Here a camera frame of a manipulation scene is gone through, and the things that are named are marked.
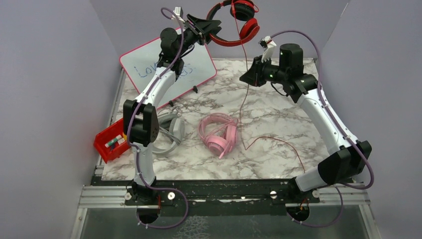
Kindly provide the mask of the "pink headphones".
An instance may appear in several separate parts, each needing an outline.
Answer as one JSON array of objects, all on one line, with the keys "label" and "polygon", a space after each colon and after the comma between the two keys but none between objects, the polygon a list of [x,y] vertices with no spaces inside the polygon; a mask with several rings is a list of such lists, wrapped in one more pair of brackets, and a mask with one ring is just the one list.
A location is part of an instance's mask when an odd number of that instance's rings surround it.
[{"label": "pink headphones", "polygon": [[[219,126],[206,133],[206,127],[213,123],[217,123]],[[223,113],[213,113],[200,120],[198,135],[210,152],[222,159],[236,145],[238,123],[237,118]]]}]

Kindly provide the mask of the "grey white headphones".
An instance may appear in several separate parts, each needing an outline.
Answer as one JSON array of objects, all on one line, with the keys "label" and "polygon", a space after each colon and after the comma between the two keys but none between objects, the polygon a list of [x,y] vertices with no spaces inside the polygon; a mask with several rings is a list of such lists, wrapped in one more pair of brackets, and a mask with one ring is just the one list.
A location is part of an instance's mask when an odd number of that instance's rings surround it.
[{"label": "grey white headphones", "polygon": [[157,148],[153,145],[152,152],[155,155],[166,155],[174,151],[185,137],[185,121],[177,113],[164,113],[158,116],[159,129],[171,140],[171,146],[167,149]]}]

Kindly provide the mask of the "pink framed whiteboard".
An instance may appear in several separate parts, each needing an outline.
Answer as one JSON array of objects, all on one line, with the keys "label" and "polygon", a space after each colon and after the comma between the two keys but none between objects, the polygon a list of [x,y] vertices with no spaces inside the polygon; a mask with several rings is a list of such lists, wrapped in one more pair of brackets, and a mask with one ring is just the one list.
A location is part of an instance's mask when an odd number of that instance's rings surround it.
[{"label": "pink framed whiteboard", "polygon": [[[121,55],[119,61],[138,93],[141,93],[155,74],[161,40],[159,37]],[[194,90],[217,75],[217,70],[206,45],[195,44],[191,53],[183,57],[184,67],[178,80],[165,93],[156,108]]]}]

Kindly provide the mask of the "black metal base rail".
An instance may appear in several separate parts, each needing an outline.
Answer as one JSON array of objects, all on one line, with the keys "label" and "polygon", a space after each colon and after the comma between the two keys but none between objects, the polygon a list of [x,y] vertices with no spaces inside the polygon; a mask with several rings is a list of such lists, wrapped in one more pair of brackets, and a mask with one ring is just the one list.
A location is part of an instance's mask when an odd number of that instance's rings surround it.
[{"label": "black metal base rail", "polygon": [[307,215],[307,206],[340,199],[333,187],[293,195],[287,179],[255,180],[158,180],[155,190],[133,181],[91,180],[93,186],[117,189],[122,206],[134,206],[141,216],[285,216]]}]

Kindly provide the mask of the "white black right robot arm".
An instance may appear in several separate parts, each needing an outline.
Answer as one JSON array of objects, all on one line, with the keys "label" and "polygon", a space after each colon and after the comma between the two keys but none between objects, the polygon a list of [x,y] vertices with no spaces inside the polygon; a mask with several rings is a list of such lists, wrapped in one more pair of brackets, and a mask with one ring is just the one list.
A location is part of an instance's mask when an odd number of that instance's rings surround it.
[{"label": "white black right robot arm", "polygon": [[309,190],[342,183],[360,174],[365,167],[362,157],[369,157],[372,146],[346,130],[335,112],[328,112],[328,100],[318,89],[316,77],[304,73],[302,48],[294,43],[281,45],[279,65],[273,65],[271,54],[276,48],[275,43],[262,41],[261,46],[263,54],[254,57],[250,69],[240,80],[255,87],[267,82],[281,84],[287,96],[311,119],[329,153],[329,157],[317,167],[289,180],[288,198],[298,203]]}]

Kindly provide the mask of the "red plastic bin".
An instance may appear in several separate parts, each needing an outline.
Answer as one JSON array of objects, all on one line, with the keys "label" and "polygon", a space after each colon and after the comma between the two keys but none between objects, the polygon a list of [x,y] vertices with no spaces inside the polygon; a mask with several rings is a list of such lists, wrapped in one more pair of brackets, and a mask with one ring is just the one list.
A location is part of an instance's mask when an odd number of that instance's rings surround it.
[{"label": "red plastic bin", "polygon": [[93,146],[105,164],[119,158],[129,150],[126,135],[123,132],[123,119],[119,119],[98,133]]}]

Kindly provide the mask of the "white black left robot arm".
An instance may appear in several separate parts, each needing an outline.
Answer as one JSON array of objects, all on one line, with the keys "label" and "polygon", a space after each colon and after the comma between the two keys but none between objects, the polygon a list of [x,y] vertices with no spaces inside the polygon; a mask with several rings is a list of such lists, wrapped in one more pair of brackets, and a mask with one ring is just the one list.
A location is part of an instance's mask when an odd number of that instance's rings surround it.
[{"label": "white black left robot arm", "polygon": [[156,200],[157,193],[153,188],[156,176],[152,149],[159,133],[158,103],[182,73],[184,61],[181,55],[196,43],[210,43],[211,35],[221,30],[220,20],[201,19],[188,14],[186,22],[177,21],[180,32],[167,27],[160,33],[161,51],[152,80],[135,99],[126,100],[123,104],[123,132],[134,153],[134,182],[141,186],[137,197],[147,205]]}]

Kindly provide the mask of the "white green marker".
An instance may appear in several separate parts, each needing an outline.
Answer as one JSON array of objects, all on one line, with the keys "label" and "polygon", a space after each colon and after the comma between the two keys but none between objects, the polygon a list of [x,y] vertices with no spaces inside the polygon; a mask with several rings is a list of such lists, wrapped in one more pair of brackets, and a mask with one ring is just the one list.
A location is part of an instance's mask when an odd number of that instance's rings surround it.
[{"label": "white green marker", "polygon": [[110,148],[110,147],[114,146],[116,143],[119,144],[119,142],[122,139],[123,139],[122,135],[119,134],[116,137],[114,137],[113,139],[111,139],[109,142],[105,143],[105,147]]}]

